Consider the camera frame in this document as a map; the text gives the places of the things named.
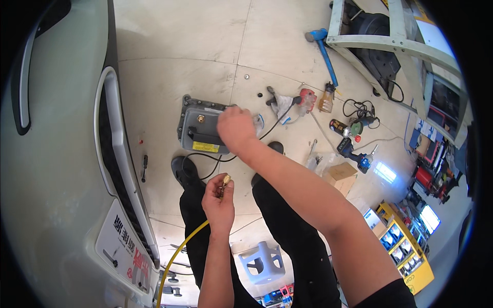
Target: yellow shelf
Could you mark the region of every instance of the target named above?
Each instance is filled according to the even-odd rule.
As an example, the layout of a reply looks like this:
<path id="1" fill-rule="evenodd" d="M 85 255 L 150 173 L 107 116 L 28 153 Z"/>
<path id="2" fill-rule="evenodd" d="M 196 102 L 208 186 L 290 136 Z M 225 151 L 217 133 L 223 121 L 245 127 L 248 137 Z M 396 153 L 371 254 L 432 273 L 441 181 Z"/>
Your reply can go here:
<path id="1" fill-rule="evenodd" d="M 391 254 L 394 252 L 394 250 L 399 247 L 404 241 L 406 240 L 406 237 L 402 237 L 398 242 L 397 244 L 395 244 L 394 246 L 392 246 L 392 248 L 388 251 L 388 254 Z"/>
<path id="2" fill-rule="evenodd" d="M 397 264 L 397 269 L 400 270 L 404 266 L 404 264 L 409 262 L 409 259 L 412 258 L 414 255 L 416 255 L 416 253 L 413 251 L 411 254 L 409 254 L 409 256 L 407 256 L 404 260 Z"/>
<path id="3" fill-rule="evenodd" d="M 412 273 L 410 273 L 408 276 L 403 275 L 404 282 L 409 287 L 411 293 L 415 295 L 418 292 L 420 292 L 424 287 L 426 287 L 434 279 L 433 271 L 431 270 L 428 259 L 424 255 L 423 249 L 420 247 L 418 241 L 414 238 L 411 231 L 409 231 L 407 226 L 398 217 L 397 213 L 394 212 L 394 210 L 390 207 L 389 204 L 387 204 L 386 202 L 382 202 L 379 208 L 377 209 L 377 213 L 388 221 L 387 225 L 389 227 L 395 224 L 404 235 L 403 238 L 401 238 L 397 242 L 397 244 L 394 245 L 388 251 L 389 255 L 397 247 L 399 247 L 406 239 L 409 241 L 409 243 L 413 248 L 413 251 L 404 260 L 399 262 L 399 264 L 397 264 L 396 267 L 400 270 L 401 268 L 404 267 L 404 264 L 409 262 L 410 258 L 412 258 L 415 255 L 419 256 L 419 258 L 422 260 L 422 263 L 416 269 L 414 269 Z"/>

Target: black pants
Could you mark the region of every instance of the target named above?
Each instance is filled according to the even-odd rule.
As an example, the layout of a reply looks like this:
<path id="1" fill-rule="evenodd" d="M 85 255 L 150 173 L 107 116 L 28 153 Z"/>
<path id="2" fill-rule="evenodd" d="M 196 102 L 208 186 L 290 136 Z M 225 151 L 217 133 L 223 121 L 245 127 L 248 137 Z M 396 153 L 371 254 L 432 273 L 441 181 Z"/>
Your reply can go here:
<path id="1" fill-rule="evenodd" d="M 185 185 L 185 191 L 180 198 L 181 215 L 185 221 L 185 237 L 207 219 L 201 204 L 204 192 L 204 185 Z M 327 250 L 317 230 L 293 211 L 266 180 L 261 179 L 255 184 L 253 197 L 272 236 L 290 256 L 293 263 L 295 282 L 293 307 L 341 307 L 339 290 Z M 211 229 L 207 225 L 187 243 L 188 258 L 199 289 L 204 277 L 210 233 Z M 262 307 L 240 282 L 233 256 L 231 256 L 231 277 L 235 308 Z"/>

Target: blue hammer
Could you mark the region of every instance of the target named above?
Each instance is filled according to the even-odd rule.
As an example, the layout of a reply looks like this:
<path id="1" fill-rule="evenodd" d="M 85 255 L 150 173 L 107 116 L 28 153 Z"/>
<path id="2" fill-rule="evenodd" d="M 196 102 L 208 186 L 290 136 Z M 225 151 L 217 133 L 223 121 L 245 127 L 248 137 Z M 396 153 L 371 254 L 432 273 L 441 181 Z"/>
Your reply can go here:
<path id="1" fill-rule="evenodd" d="M 337 88 L 339 84 L 337 83 L 336 74 L 334 73 L 334 69 L 332 68 L 332 63 L 330 62 L 329 55 L 327 55 L 325 46 L 323 45 L 323 40 L 326 37 L 327 37 L 327 30 L 324 28 L 305 33 L 305 38 L 307 39 L 308 42 L 313 43 L 314 41 L 317 41 L 318 46 L 320 48 L 320 52 L 322 53 L 323 59 L 325 60 L 325 64 L 327 64 L 327 68 L 329 69 L 330 78 L 332 78 L 332 83 L 334 84 L 334 87 Z"/>

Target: black shoe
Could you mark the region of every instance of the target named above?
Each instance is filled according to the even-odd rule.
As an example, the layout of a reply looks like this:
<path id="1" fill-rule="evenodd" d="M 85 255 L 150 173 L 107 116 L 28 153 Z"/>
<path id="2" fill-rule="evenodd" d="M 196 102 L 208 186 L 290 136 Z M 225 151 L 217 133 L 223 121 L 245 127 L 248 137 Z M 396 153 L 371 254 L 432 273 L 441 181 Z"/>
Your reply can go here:
<path id="1" fill-rule="evenodd" d="M 171 160 L 171 170 L 178 183 L 180 183 L 183 188 L 185 188 L 185 185 L 187 184 L 200 184 L 205 187 L 206 184 L 200 180 L 199 172 L 197 171 L 195 164 L 189 158 L 183 162 L 184 158 L 185 156 L 176 156 Z"/>
<path id="2" fill-rule="evenodd" d="M 279 141 L 273 141 L 273 142 L 269 143 L 268 146 L 269 146 L 269 148 L 273 149 L 274 151 L 281 153 L 281 154 L 284 154 L 284 146 Z M 257 182 L 260 181 L 261 178 L 262 177 L 258 173 L 255 173 L 255 175 L 251 179 L 251 186 L 252 187 L 255 186 L 255 184 L 257 184 Z"/>

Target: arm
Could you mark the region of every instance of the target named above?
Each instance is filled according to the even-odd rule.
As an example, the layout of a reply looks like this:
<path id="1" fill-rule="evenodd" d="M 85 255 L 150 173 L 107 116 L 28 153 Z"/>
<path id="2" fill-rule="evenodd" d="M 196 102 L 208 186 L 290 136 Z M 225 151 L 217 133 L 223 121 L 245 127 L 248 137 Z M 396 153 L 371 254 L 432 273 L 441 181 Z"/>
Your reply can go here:
<path id="1" fill-rule="evenodd" d="M 259 141 L 248 110 L 226 109 L 219 117 L 217 129 L 232 153 L 266 179 L 293 210 L 322 232 L 350 306 L 401 278 L 361 213 L 315 173 Z"/>
<path id="2" fill-rule="evenodd" d="M 218 174 L 209 180 L 202 199 L 202 208 L 209 220 L 211 235 L 199 295 L 199 308 L 230 308 L 234 305 L 229 249 L 229 233 L 235 219 L 234 182 L 228 183 L 222 200 L 217 197 L 218 187 L 221 188 L 225 175 Z"/>

